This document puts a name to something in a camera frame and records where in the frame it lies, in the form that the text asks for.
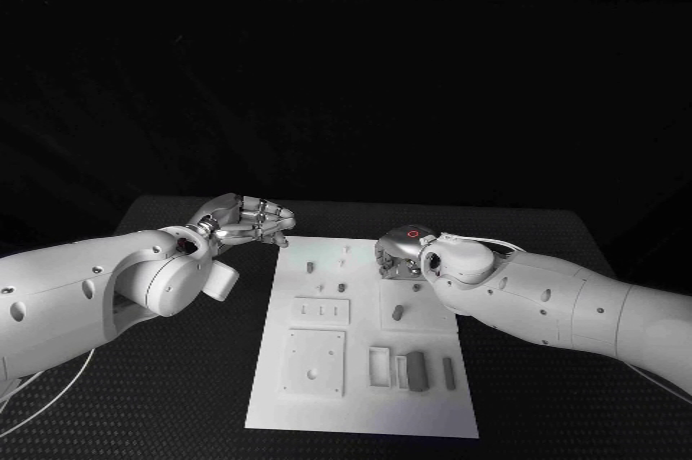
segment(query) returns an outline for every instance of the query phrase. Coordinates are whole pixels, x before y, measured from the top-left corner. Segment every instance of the textured tabletop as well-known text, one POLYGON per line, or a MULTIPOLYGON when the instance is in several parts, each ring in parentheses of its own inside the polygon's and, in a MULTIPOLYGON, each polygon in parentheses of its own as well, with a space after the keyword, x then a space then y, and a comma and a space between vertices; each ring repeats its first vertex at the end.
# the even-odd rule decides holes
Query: textured tabletop
MULTIPOLYGON (((206 198, 141 197, 117 234, 183 224, 206 198)), ((291 235, 379 238, 404 224, 506 240, 611 275, 565 211, 284 201, 291 235)), ((225 303, 206 295, 102 346, 71 391, 0 440, 0 459, 692 458, 692 407, 616 360, 539 347, 457 317, 480 440, 244 428, 278 248, 219 257, 241 273, 225 303)), ((85 356, 10 402, 0 431, 52 399, 85 356)))

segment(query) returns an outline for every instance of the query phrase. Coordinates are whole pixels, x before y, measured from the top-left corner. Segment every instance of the robotic hand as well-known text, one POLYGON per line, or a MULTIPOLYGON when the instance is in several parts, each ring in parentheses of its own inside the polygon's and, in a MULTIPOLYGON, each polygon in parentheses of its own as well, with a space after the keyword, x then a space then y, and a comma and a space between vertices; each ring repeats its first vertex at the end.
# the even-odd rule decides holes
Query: robotic hand
POLYGON ((287 247, 281 231, 294 225, 280 205, 228 194, 185 227, 0 259, 0 397, 3 384, 61 365, 137 323, 176 315, 200 291, 224 301, 238 272, 212 258, 252 241, 287 247))
POLYGON ((423 276, 456 314, 536 345, 613 357, 692 394, 692 297, 623 283, 506 242, 437 236, 417 225, 381 238, 375 256, 382 278, 423 276))

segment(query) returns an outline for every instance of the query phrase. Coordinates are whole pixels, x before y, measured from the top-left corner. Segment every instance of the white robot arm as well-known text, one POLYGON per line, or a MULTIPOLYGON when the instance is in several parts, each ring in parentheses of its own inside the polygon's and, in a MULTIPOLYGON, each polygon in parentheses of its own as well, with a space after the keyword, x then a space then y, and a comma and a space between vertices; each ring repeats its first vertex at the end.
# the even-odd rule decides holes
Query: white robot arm
POLYGON ((477 240, 412 225, 392 230, 376 246, 382 277, 423 276, 456 314, 536 345, 613 357, 692 394, 692 297, 477 240))
POLYGON ((176 315, 200 292, 224 301, 238 272, 213 257, 251 241, 287 247, 281 230, 294 225, 280 205, 228 194, 185 227, 0 259, 0 387, 113 341, 137 323, 176 315))

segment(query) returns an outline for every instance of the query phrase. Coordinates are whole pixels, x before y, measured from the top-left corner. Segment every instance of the black background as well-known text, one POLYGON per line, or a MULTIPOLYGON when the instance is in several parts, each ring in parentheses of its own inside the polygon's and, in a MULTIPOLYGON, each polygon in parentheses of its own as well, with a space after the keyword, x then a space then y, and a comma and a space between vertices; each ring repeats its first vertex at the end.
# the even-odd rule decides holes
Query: black background
POLYGON ((144 193, 557 208, 692 292, 689 0, 0 6, 4 255, 144 193))

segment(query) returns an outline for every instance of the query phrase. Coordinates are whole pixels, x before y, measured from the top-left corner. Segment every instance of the black table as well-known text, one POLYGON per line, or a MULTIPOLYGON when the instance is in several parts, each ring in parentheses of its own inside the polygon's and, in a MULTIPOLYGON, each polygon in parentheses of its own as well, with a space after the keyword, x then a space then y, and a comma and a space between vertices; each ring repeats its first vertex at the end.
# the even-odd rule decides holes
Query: black table
MULTIPOLYGON (((117 234, 183 224, 208 198, 144 196, 117 234)), ((300 236, 379 238, 407 223, 506 240, 613 275, 567 211, 283 201, 300 236)), ((692 407, 616 360, 541 347, 457 317, 480 440, 247 430, 278 248, 219 258, 241 272, 225 303, 206 295, 137 325, 94 355, 71 391, 9 438, 0 458, 692 458, 692 407)), ((12 400, 2 429, 53 398, 85 356, 12 400)))

